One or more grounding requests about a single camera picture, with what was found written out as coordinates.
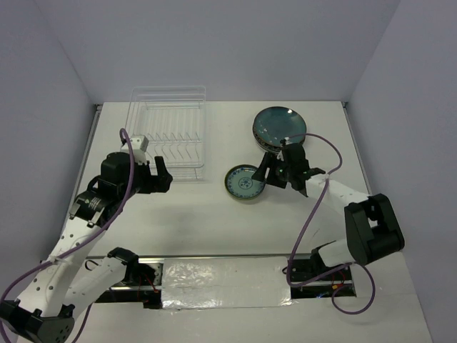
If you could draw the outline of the dark green plate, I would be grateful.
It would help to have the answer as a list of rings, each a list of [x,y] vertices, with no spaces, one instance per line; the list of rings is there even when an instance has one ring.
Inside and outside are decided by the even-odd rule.
[[[271,106],[261,110],[254,118],[252,131],[254,138],[284,139],[285,137],[306,137],[307,125],[303,117],[293,109],[284,106]]]
[[[224,178],[226,191],[237,200],[252,200],[265,189],[265,183],[252,179],[257,167],[240,164],[231,168]]]

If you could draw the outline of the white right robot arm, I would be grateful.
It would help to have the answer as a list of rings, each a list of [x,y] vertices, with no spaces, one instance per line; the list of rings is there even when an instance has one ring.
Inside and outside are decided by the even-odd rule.
[[[292,189],[325,204],[344,219],[345,237],[311,252],[311,272],[327,279],[337,266],[354,262],[366,266],[405,247],[405,239],[389,198],[365,194],[340,182],[320,168],[309,166],[302,145],[285,144],[279,154],[266,152],[253,179],[281,189]]]

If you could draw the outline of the blue white floral plate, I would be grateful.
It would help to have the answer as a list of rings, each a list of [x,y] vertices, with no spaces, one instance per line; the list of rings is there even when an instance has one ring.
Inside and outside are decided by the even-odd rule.
[[[262,148],[264,151],[270,152],[272,154],[277,155],[282,147],[283,144],[281,143],[280,139],[272,138],[272,139],[262,139],[258,136],[255,136],[256,143],[260,148]],[[305,142],[306,138],[304,136],[298,137],[298,138],[291,138],[289,139],[289,143],[297,143],[297,144],[303,144]]]

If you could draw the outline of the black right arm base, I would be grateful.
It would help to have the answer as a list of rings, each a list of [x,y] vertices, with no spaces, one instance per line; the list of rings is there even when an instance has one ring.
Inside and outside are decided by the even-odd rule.
[[[291,269],[291,282],[301,283],[319,275],[309,258],[300,258],[294,260]],[[303,287],[291,287],[292,300],[298,299],[320,299],[331,298],[336,289],[343,287],[336,295],[337,297],[354,297],[356,296],[353,286],[351,270],[347,267],[325,276],[315,282],[311,282]]]

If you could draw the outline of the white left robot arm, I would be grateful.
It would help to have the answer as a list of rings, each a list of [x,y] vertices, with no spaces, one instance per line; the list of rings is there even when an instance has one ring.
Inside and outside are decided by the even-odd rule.
[[[65,342],[80,314],[115,284],[152,282],[155,271],[139,256],[115,247],[86,276],[76,279],[90,250],[136,194],[165,193],[173,177],[155,156],[157,173],[142,154],[114,152],[101,173],[74,200],[66,227],[49,257],[26,272],[31,283],[15,299],[1,296],[1,334],[10,329],[30,342]]]

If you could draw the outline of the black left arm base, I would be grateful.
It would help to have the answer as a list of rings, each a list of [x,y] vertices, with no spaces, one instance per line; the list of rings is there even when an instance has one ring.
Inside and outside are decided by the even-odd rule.
[[[136,278],[110,287],[96,300],[96,303],[138,304],[143,309],[161,309],[163,275],[164,260],[141,257]]]

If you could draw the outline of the lime green plate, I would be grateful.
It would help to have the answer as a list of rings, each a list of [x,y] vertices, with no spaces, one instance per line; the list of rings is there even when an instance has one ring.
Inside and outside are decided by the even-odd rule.
[[[252,197],[252,198],[241,198],[241,197],[235,197],[234,195],[230,194],[229,197],[234,200],[234,201],[237,201],[241,204],[256,204],[258,202],[260,202],[263,197],[261,195],[257,196],[257,197]]]

